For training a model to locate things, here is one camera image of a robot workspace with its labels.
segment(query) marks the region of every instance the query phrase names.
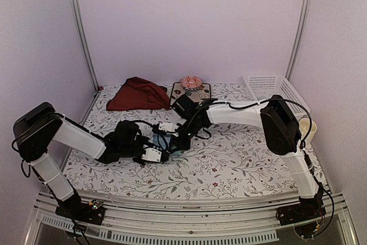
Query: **table surface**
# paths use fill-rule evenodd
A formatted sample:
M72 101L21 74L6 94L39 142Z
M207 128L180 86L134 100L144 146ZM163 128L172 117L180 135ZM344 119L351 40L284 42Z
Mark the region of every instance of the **table surface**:
M164 86L170 95L171 85ZM106 111L107 102L120 87L104 87L88 116L86 128L104 136L125 119L184 122L173 110ZM251 100L244 84L212 84L212 97ZM151 136L149 127L141 125L140 129L143 135ZM283 161L267 149L262 129L221 124L211 126L209 131L210 140L193 139L190 150L171 157L165 164L142 166L130 158L121 158L105 165L72 150L64 174L76 189L155 199L225 199L297 190ZM326 184L313 149L308 152L317 178Z

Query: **small tray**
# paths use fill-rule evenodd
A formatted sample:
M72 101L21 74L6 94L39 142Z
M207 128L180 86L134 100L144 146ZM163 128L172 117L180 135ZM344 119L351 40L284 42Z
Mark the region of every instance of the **small tray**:
M183 94L186 94L194 102L201 103L203 100L210 99L212 97L212 88L209 83L203 83L198 91L189 92L181 86L181 83L174 83L170 97L170 105L172 105L177 98Z

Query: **white arm segment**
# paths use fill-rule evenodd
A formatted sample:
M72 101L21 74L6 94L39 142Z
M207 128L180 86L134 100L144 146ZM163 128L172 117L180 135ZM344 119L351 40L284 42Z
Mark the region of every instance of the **white arm segment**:
M106 146L103 141L65 119L61 118L61 120L63 123L53 137L53 141L63 143L94 159L98 159L104 153ZM39 159L29 164L58 199L65 201L74 194L72 186L48 153L44 153Z
M257 102L231 102L231 106L242 107ZM211 123L237 123L240 125L251 125L263 127L260 117L260 110L267 103L258 104L245 110L231 109L227 104L213 105L207 110L208 118ZM310 169L304 160L303 151L297 146L297 152L289 152L279 156L289 168L291 175L297 185L298 193L301 198L314 198L319 186L313 179Z
M29 164L41 176L44 184L50 187L58 199L65 201L74 194L70 183L48 153L44 153L39 159Z
M311 199L317 194L319 186L313 179L310 169L304 160L303 151L297 147L297 152L289 152L280 158L286 163L298 188L301 198Z
M231 106L249 106L257 102L231 102ZM245 110L234 110L227 104L213 105L207 110L211 123L238 123L240 125L251 125L263 127L260 117L260 110L267 104L258 104Z
M63 143L94 159L101 157L106 149L103 141L78 128L67 120L61 119L63 124L53 137L53 141Z

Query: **metal frame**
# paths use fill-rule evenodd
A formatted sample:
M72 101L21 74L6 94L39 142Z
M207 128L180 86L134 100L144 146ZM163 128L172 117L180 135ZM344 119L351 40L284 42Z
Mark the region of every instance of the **metal frame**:
M292 74L293 74L293 71L296 65L299 47L300 47L300 43L301 43L302 36L303 36L303 30L306 24L307 13L309 11L310 1L311 0L302 1L302 8L300 11L297 32L296 32L296 36L295 36L293 47L292 47L291 57L288 63L287 71L286 71L286 79L289 81L292 78Z
M73 8L74 19L75 19L77 31L79 34L79 39L81 43L81 48L83 50L85 63L87 64L87 69L88 69L89 76L91 78L93 88L95 92L97 92L99 89L99 83L98 83L97 75L96 75L96 72L93 66L91 53L89 52L87 37L84 32L83 21L81 18L81 11L80 11L80 6L79 6L79 0L70 0L70 1L71 1L71 5Z
M82 200L86 202L99 195L88 192L80 192L80 194ZM202 240L202 245L209 245L220 244L215 240L227 240L229 245L231 240L234 241L233 244L241 244L238 243L239 239L249 239L251 236L254 238L257 236L258 243L242 244L266 243L266 240L259 240L259 238L276 230L305 223L280 226L275 218L278 207L298 202L297 193L292 193L291 197L292 199L279 199L279 195L273 195L267 196L266 200L258 198L263 202L257 206L254 206L254 201L251 199L194 200L193 202L178 200L175 204L166 205L165 200L157 199L118 197L117 200L112 201L104 198L104 206L107 210L103 224L101 226L88 224L86 235L123 244L154 244L155 242L158 245L157 240L173 240L171 244L177 241L176 244L188 245L190 240ZM344 223L342 232L346 244L358 244L343 195L333 194L333 199L335 218L341 217L341 222ZM323 201L329 216L331 200L325 195ZM54 214L56 206L57 203L52 195L40 192L34 206L35 222L32 224L25 244L34 245L32 242L36 239L40 223L70 231L70 220Z

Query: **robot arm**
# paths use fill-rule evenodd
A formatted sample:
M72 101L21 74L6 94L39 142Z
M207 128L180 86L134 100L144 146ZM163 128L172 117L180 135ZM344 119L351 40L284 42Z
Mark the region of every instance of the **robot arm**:
M294 178L300 204L278 209L281 225L291 224L325 215L322 202L323 187L314 177L314 168L309 156L300 146L301 134L298 120L279 95L268 103L219 102L209 99L201 104L181 96L172 108L187 121L179 128L179 136L172 143L187 150L190 140L202 128L214 123L236 123L261 127L267 147L284 161Z
M169 127L172 125L166 123L157 126L157 129L163 131ZM101 207L103 202L81 202L76 190L47 153L52 141L74 148L104 164L116 162L120 157L132 157L141 163L167 161L169 156L166 151L160 151L152 144L149 138L142 136L139 126L134 122L119 122L115 131L101 137L55 112L52 105L46 102L19 118L13 131L13 143L18 145L18 149L14 150L19 152L40 181L53 193L59 205L56 213L99 225L104 216L104 208Z

